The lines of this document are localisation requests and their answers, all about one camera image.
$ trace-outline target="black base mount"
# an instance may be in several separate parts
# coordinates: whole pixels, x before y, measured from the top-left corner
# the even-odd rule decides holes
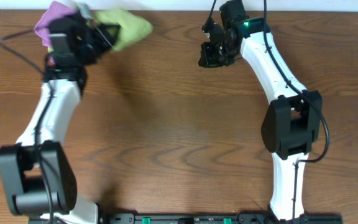
[[[29,224],[47,224],[47,220],[29,220]],[[269,212],[244,212],[237,215],[101,215],[98,224],[342,224],[340,215],[304,214],[294,220],[277,220]]]

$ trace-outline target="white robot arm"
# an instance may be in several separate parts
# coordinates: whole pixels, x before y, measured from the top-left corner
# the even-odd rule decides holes
[[[76,81],[61,79],[50,80],[49,83],[55,91],[40,125],[39,143],[42,144],[44,141],[52,140],[63,145],[71,116],[76,106],[80,103],[81,92]],[[22,146],[34,145],[35,125],[50,98],[50,91],[48,83],[43,83],[37,108],[28,127],[18,138],[16,144],[21,144]]]
[[[287,78],[291,80],[295,88],[300,91],[306,90],[305,86],[294,77],[284,62],[274,44],[273,35],[271,33],[267,34],[267,39],[272,53],[282,67],[282,70]],[[251,34],[248,38],[244,38],[241,42],[240,53],[257,75],[259,82],[265,91],[269,104],[272,100],[276,100],[278,96],[285,96],[289,98],[297,95],[297,93],[287,86],[287,83],[278,72],[270,55],[266,51],[263,32],[257,32]],[[277,219],[291,220],[293,215],[292,208],[295,179],[294,163],[301,159],[307,159],[308,154],[301,152],[288,156],[286,160],[280,158],[277,153],[273,153],[272,156],[274,180],[273,197],[270,201],[270,208]],[[295,218],[298,218],[304,212],[301,200],[304,169],[305,163],[299,164],[297,178],[298,187],[296,191],[296,197],[298,200],[296,200],[295,203]]]

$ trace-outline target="wood grain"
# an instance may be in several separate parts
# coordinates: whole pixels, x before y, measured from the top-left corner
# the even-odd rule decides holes
[[[0,37],[31,28],[42,13],[0,11]],[[208,12],[134,14],[149,20],[153,33],[88,68],[68,128],[65,152],[80,194],[110,212],[265,210],[273,170],[260,125],[268,104],[253,71],[245,61],[198,66]],[[288,66],[323,95],[331,130],[327,157],[306,168],[305,209],[358,223],[358,13],[268,16]],[[41,64],[46,49],[35,35],[9,44]],[[15,143],[39,94],[39,75],[0,48],[0,146]],[[311,157],[323,144],[321,135]],[[8,212],[0,181],[0,223],[25,222]]]

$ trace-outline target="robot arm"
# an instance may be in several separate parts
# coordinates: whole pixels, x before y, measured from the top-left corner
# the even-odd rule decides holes
[[[277,62],[282,67],[285,75],[289,80],[291,80],[292,84],[298,90],[306,90],[305,86],[302,85],[292,74],[284,62],[284,59],[278,52],[273,41],[272,33],[268,33],[266,35],[271,51],[277,59]],[[266,52],[263,32],[257,32],[251,34],[248,38],[243,38],[241,42],[240,54],[245,60],[247,60],[249,65],[254,70],[265,91],[269,104],[272,100],[276,100],[278,96],[283,95],[285,97],[291,97],[297,95],[291,88],[287,87],[287,84],[278,72],[277,67],[270,58],[270,55]]]
[[[96,63],[117,39],[118,32],[112,36],[108,28],[119,26],[96,25],[90,19],[89,8],[80,6],[76,14],[48,25],[55,65],[45,63],[41,98],[28,127],[15,145],[0,148],[1,179],[14,215],[39,217],[50,211],[52,203],[55,216],[67,222],[98,222],[98,206],[77,196],[75,176],[62,148],[68,123],[85,89],[85,65]],[[41,163],[51,200],[42,176],[26,177],[24,173]]]
[[[285,75],[291,80],[293,85],[303,91],[306,90],[292,74],[280,53],[278,52],[271,33],[267,34],[269,46],[273,52],[277,62],[283,68]],[[262,85],[268,102],[277,100],[279,96],[286,98],[297,96],[287,84],[281,74],[278,72],[270,55],[266,52],[266,47],[263,38],[263,32],[251,34],[248,38],[243,38],[241,42],[240,53],[242,57],[249,63],[254,70],[260,84]],[[302,159],[307,159],[308,154],[303,152],[288,156],[286,160],[280,158],[277,153],[272,154],[273,157],[273,196],[270,201],[270,208],[278,220],[291,220],[293,212],[293,195],[294,195],[294,179],[295,169],[294,164]],[[295,202],[295,218],[303,214],[302,206],[302,183],[303,171],[305,163],[299,164],[298,178],[297,178],[297,191]]]
[[[62,146],[71,116],[76,106],[80,103],[81,91],[76,81],[61,79],[50,80],[49,82],[55,92],[40,126],[39,143],[42,144],[47,140],[51,140],[59,142]],[[34,145],[35,125],[50,98],[50,91],[48,83],[43,83],[37,109],[35,109],[28,127],[18,138],[16,144],[21,144],[22,146]]]
[[[299,164],[295,178],[294,164],[308,158],[311,143],[317,140],[319,119],[300,96],[287,86],[264,41],[263,18],[249,18],[242,1],[234,0],[223,4],[219,9],[224,30],[209,18],[203,27],[210,42],[201,45],[199,66],[220,67],[234,63],[234,57],[241,54],[254,70],[262,85],[269,108],[262,124],[261,132],[266,148],[273,157],[273,197],[270,209],[277,220],[291,220],[304,213],[301,194],[305,163]],[[292,74],[278,52],[270,29],[267,28],[267,41],[274,58],[292,85],[307,95],[321,109],[321,96],[317,91],[307,92]],[[291,112],[299,112],[293,117]],[[296,198],[294,203],[296,179]]]

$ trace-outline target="cloth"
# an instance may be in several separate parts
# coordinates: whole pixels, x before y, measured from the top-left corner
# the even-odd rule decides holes
[[[41,20],[35,27],[35,33],[42,38],[42,45],[52,51],[52,43],[49,39],[49,31],[45,27],[54,20],[75,13],[74,10],[60,2],[53,1]],[[135,16],[123,9],[111,9],[98,11],[95,14],[97,22],[108,24],[119,24],[121,26],[117,42],[113,45],[112,51],[120,51],[148,36],[153,26],[145,19]]]
[[[55,19],[62,18],[64,16],[74,13],[75,11],[72,8],[60,2],[53,1],[50,4],[49,9],[42,15],[41,20],[39,20],[39,22],[34,28],[35,33],[42,38],[43,46],[52,46],[52,43],[49,39],[49,30],[43,27],[47,27],[49,23]]]
[[[120,51],[147,37],[153,31],[153,26],[149,21],[123,9],[98,11],[95,18],[104,24],[119,24],[121,26],[112,51]]]

